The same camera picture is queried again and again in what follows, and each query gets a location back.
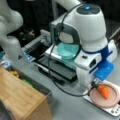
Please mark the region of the white and blue gripper body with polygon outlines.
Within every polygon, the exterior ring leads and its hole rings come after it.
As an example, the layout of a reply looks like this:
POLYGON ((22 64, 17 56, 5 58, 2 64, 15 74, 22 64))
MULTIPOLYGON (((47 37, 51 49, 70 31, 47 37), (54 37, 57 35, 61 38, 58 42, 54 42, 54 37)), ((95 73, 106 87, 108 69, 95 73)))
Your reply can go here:
POLYGON ((87 87, 94 79, 104 81, 113 71, 112 62, 117 57, 117 48, 114 43, 108 44, 107 57, 101 53, 87 54, 80 51, 75 59, 77 78, 80 85, 87 87))

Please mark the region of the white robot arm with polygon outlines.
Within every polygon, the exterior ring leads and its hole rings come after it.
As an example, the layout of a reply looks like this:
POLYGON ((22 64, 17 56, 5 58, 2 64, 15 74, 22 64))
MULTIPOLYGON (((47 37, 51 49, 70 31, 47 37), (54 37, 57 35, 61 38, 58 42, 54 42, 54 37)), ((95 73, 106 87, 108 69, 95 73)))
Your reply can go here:
MULTIPOLYGON (((95 73, 108 61, 117 57, 117 48, 113 41, 106 38, 106 25, 102 10, 94 4, 84 4, 77 0, 55 0, 66 8, 66 20, 58 23, 65 29, 60 40, 69 44, 80 44, 81 51, 75 59, 76 72, 80 84, 88 86, 95 73)), ((23 24, 22 16, 12 10, 6 0, 0 0, 0 46, 5 52, 5 59, 22 65, 27 62, 18 40, 8 36, 23 24)))

